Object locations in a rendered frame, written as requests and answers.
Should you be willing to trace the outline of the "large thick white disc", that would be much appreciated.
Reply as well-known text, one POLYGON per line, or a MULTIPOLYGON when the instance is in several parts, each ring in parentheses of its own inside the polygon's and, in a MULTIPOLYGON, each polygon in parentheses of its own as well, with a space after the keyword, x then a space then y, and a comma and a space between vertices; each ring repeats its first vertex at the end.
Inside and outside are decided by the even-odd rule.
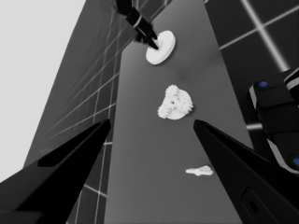
POLYGON ((170 56, 176 45, 176 38, 171 31, 166 30, 158 34, 158 39, 154 43, 158 46, 158 49, 148 47, 146 59, 149 63, 157 65, 170 56))

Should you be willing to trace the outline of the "small white toothed gear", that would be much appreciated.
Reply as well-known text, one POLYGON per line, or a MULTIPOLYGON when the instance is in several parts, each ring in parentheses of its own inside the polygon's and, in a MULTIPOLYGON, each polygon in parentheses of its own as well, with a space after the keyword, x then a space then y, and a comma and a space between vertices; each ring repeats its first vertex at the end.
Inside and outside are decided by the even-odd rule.
POLYGON ((178 107, 180 113, 188 114, 192 111, 193 103, 190 98, 182 98, 178 107))
POLYGON ((158 108, 158 116, 162 119, 166 119, 171 112, 171 108, 168 105, 161 105, 158 108))
POLYGON ((177 85, 170 85, 165 90, 165 97, 169 99, 178 98, 179 88, 177 85))

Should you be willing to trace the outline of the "small white T-shaped piece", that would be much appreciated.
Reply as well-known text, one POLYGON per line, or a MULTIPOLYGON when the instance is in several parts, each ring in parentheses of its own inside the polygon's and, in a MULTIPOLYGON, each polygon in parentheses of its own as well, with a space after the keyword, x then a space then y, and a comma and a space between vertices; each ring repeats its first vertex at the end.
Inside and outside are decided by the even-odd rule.
POLYGON ((186 170, 187 174, 201 176, 201 175, 213 175, 213 170, 205 165, 199 168, 189 168, 186 170))

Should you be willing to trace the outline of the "white round carrier with pins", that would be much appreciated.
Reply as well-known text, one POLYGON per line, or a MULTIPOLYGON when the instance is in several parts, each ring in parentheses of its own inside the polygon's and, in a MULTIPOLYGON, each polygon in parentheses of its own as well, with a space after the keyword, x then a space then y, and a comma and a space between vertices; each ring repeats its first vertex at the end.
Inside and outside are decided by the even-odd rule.
MULTIPOLYGON (((191 96, 184 90, 179 90, 179 95, 178 95, 178 98, 181 100, 182 98, 191 98, 191 96)), ((178 119, 182 119, 183 117, 185 117, 186 115, 188 114, 184 114, 184 113, 180 113, 178 111, 178 109, 173 109, 170 105, 170 99, 169 98, 166 98, 164 97, 164 100, 162 102, 162 105, 168 105, 170 108, 171 108, 171 112, 169 114, 169 116, 167 117, 167 119, 171 119, 171 120, 178 120, 178 119)))

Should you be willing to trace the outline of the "dark robot body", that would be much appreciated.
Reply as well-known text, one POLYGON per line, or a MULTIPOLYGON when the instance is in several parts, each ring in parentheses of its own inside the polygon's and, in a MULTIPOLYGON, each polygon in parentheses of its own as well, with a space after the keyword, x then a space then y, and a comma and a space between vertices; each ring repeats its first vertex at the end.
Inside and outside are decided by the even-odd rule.
POLYGON ((299 176, 299 67, 255 82, 249 97, 278 164, 299 176))

